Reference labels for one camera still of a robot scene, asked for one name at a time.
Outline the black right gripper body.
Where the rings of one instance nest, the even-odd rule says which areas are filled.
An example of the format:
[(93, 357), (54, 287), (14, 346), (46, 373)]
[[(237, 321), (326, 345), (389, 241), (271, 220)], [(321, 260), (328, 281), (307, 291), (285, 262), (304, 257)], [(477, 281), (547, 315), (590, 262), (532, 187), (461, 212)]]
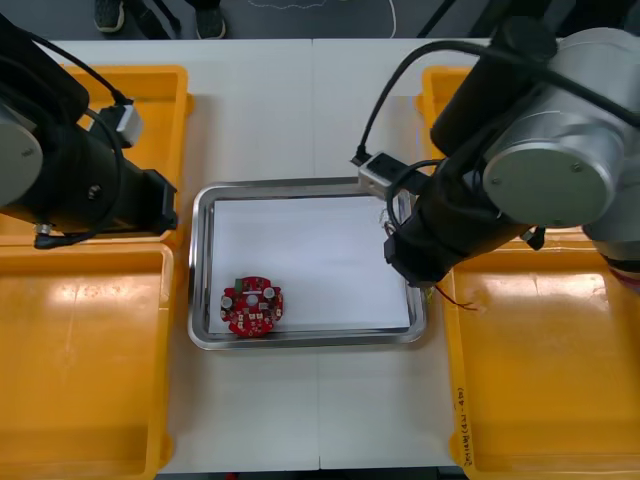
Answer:
[(389, 217), (393, 233), (384, 243), (384, 257), (410, 286), (429, 288), (457, 264), (456, 231), (448, 208), (417, 202), (404, 219), (395, 210)]

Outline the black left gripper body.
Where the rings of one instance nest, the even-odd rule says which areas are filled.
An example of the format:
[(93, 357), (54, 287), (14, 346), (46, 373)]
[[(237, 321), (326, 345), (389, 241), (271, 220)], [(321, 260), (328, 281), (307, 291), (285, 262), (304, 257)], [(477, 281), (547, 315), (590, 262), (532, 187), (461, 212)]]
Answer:
[(123, 191), (119, 196), (119, 232), (163, 235), (175, 230), (177, 189), (158, 171), (140, 169), (125, 161)]

